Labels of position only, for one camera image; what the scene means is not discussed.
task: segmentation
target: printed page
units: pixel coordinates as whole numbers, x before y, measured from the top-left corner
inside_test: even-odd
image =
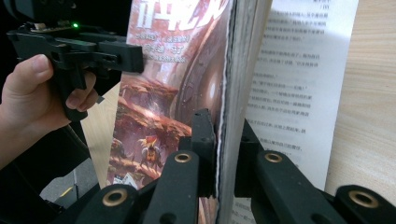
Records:
[[[358,0],[274,0],[246,118],[265,149],[291,158],[324,190]],[[236,199],[232,223],[255,223]]]
[[[122,74],[107,185],[141,189],[158,178],[191,136],[194,111],[209,109],[219,124],[231,4],[133,1],[127,43],[143,47],[145,71]],[[202,198],[199,208],[199,223],[213,223],[217,200]]]

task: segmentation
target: hand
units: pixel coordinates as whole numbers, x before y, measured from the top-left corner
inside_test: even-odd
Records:
[[[0,133],[3,135],[0,146],[3,149],[7,150],[5,141],[15,140],[9,147],[22,153],[45,134],[70,122],[57,91],[50,85],[52,76],[50,60],[45,55],[36,55],[19,63],[7,77],[0,104]],[[92,107],[98,98],[93,89],[95,75],[87,72],[85,78],[87,89],[74,90],[66,100],[69,108],[81,112]]]

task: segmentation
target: open book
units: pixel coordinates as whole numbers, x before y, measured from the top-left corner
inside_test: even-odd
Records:
[[[288,18],[289,15],[294,16],[293,13],[297,13],[290,8],[288,8],[290,14],[273,11],[276,17],[273,18],[272,26],[266,31],[270,29],[272,33],[263,35],[272,4],[271,0],[133,1],[127,42],[143,46],[146,65],[143,74],[137,76],[125,73],[121,78],[107,184],[124,183],[140,189],[158,178],[167,155],[177,150],[179,138],[191,135],[193,112],[208,108],[218,137],[217,191],[216,198],[203,198],[199,201],[199,221],[200,223],[215,221],[229,223],[242,127],[247,108],[251,109],[254,105],[251,103],[250,91],[258,90],[259,93],[266,93],[267,87],[285,85],[258,79],[253,80],[252,85],[253,76],[261,76],[256,72],[258,66],[261,66],[258,63],[261,59],[268,60],[263,61],[263,64],[279,62],[279,70],[264,73],[265,77],[274,77],[277,76],[274,75],[275,73],[281,73],[283,69],[280,66],[281,63],[288,66],[290,63],[321,66],[317,62],[317,52],[300,52],[301,49],[298,48],[294,51],[280,50],[282,42],[272,46],[272,49],[261,49],[260,45],[265,42],[266,38],[272,38],[273,41],[287,39],[289,44],[298,38],[303,40],[304,31],[309,31],[309,34],[318,32],[319,35],[324,35],[325,28],[323,27],[306,28],[313,24],[323,25],[323,21],[326,24],[327,17],[331,14],[322,11],[327,8],[319,8],[326,5],[323,4],[324,2],[313,1],[312,3],[311,1],[310,4],[318,8],[305,12],[306,17],[299,20]],[[279,7],[295,5],[288,0],[275,0],[274,3]],[[351,8],[352,18],[354,18],[353,7]],[[292,24],[291,28],[285,25],[288,22]],[[349,36],[351,25],[350,23],[346,25],[346,33],[349,31]],[[284,34],[277,35],[276,32],[284,32]],[[302,42],[305,46],[315,44]],[[341,46],[340,55],[344,58],[340,59],[340,64],[336,64],[337,74],[340,72],[343,74],[347,44],[348,41],[343,42]],[[271,57],[264,59],[263,54],[271,55]],[[285,77],[289,70],[283,69]],[[330,91],[335,93],[335,101],[332,100],[332,113],[334,113],[334,104],[336,112],[341,82],[342,76],[341,79],[338,76],[334,81],[335,89]],[[283,94],[283,97],[308,95],[294,92],[304,91],[306,85],[290,85],[297,89],[277,91],[277,94]],[[298,102],[296,104],[296,106],[304,105]],[[279,110],[284,105],[262,106]],[[260,122],[263,113],[256,111],[253,114],[258,119],[252,117],[248,119],[256,125]],[[333,123],[332,119],[330,129],[333,128]],[[291,126],[279,126],[277,123],[276,127],[286,127],[287,130]],[[264,143],[275,141],[263,137],[260,139]],[[327,169],[330,150],[328,149],[326,153],[327,159],[322,159],[325,164],[324,170]]]

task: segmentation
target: wooden surface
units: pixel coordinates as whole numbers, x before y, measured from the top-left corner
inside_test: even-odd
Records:
[[[82,121],[101,187],[118,86]],[[326,191],[356,184],[396,204],[396,1],[360,0],[336,121]]]

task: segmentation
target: book cover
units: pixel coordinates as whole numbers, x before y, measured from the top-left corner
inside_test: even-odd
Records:
[[[229,0],[133,1],[127,43],[143,47],[145,71],[123,74],[106,184],[141,189],[161,175],[195,110],[222,117]],[[216,200],[200,200],[201,223]]]

